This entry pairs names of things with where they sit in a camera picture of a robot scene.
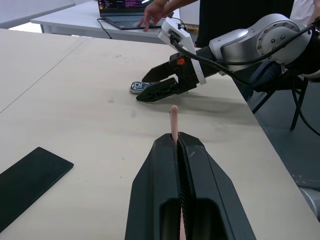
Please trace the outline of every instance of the black shirt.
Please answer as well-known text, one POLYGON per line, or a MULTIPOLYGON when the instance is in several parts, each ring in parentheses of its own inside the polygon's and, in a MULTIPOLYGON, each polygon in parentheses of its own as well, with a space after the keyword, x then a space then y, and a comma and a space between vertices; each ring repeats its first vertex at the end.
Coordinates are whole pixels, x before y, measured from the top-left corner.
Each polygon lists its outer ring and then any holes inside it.
POLYGON ((247 29, 268 14, 290 17, 294 0, 200 0, 196 46, 236 29, 247 29))

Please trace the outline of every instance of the white wall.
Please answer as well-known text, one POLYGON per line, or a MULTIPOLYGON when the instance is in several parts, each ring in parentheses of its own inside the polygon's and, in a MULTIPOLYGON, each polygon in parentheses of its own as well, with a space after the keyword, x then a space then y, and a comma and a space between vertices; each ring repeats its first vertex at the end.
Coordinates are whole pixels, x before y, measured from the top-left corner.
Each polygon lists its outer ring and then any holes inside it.
POLYGON ((199 9, 200 9, 200 1, 199 0, 189 4, 187 6, 181 7, 180 8, 180 19, 185 24, 199 25, 199 9))
POLYGON ((89 0, 0 0, 0 28, 12 28, 35 17, 89 0))

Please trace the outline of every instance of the robotic arm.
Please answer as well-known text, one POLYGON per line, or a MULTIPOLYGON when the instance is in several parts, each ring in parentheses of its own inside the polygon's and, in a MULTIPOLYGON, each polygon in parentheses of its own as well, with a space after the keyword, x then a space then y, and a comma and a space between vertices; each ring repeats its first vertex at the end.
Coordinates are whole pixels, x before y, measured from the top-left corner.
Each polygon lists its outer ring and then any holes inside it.
POLYGON ((319 27, 319 17, 304 28, 281 14, 270 14, 253 26, 217 37, 196 51, 190 34, 167 18, 158 37, 179 52, 147 73, 142 81, 155 84, 136 99, 155 102, 194 89, 198 83, 203 85, 206 77, 216 73, 234 77, 233 72, 262 61, 275 61, 294 75, 319 78, 319 27), (174 74, 178 82, 173 77, 167 79, 174 74))

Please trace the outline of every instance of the laptop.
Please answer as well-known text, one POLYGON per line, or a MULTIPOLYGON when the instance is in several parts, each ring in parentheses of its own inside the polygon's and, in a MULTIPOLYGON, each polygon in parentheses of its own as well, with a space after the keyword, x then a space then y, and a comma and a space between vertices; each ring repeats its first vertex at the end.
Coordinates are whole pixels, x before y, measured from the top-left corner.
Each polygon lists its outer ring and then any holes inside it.
MULTIPOLYGON (((144 29, 145 25, 137 26, 144 17, 144 11, 153 0, 98 0, 100 17, 107 23, 122 30, 144 29)), ((150 21, 150 28, 161 28, 164 19, 156 26, 150 21)))

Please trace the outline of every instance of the gray floor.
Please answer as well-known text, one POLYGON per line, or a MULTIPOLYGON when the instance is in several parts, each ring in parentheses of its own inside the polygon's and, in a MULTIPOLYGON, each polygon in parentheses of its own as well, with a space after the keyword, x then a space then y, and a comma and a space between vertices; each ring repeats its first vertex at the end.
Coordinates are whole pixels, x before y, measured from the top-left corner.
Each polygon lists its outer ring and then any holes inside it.
MULTIPOLYGON (((265 96, 254 93, 251 109, 265 96)), ((320 132, 320 83, 310 83, 302 112, 311 126, 320 132)), ((290 131, 296 106, 291 91, 276 92, 255 114, 265 134, 299 187, 320 190, 320 137, 299 118, 290 131)))

